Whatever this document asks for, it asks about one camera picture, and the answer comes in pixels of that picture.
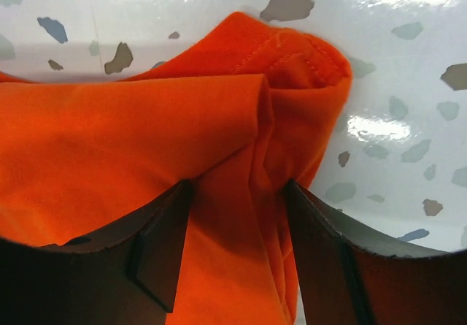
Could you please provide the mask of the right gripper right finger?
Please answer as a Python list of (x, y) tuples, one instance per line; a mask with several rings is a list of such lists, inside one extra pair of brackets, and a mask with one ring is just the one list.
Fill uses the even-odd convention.
[(404, 242), (284, 190), (308, 324), (464, 324), (466, 252)]

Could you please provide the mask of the orange t shirt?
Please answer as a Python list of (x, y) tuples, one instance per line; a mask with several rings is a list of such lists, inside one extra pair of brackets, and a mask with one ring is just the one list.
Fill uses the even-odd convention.
[(170, 324), (293, 324), (287, 181), (309, 186), (350, 92), (327, 42), (240, 12), (111, 83), (1, 76), (1, 234), (64, 243), (196, 187)]

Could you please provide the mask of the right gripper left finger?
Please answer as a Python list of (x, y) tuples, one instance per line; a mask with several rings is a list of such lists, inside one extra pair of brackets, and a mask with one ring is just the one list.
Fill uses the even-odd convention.
[(64, 245), (1, 241), (3, 324), (164, 324), (174, 308), (193, 189), (182, 181)]

